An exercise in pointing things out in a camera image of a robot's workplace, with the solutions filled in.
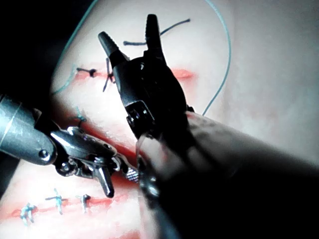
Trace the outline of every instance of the surgical suture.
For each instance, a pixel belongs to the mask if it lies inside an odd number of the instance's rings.
[[[87,194],[84,194],[82,196],[75,196],[75,197],[81,200],[81,206],[83,209],[83,213],[86,213],[87,200],[89,200],[91,197]]]
[[[29,217],[30,222],[34,223],[32,218],[32,210],[35,209],[35,205],[27,203],[25,207],[21,209],[20,218],[22,219],[24,225],[28,226],[26,218]]]
[[[55,206],[58,208],[59,213],[62,215],[62,201],[66,201],[66,199],[62,199],[61,195],[58,194],[58,191],[54,189],[56,194],[55,197],[46,198],[46,200],[55,199]]]

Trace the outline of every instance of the dark background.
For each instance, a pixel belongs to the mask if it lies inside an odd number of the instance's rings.
[[[3,6],[0,92],[47,111],[55,65],[92,1],[12,1]],[[0,153],[0,197],[17,164]]]

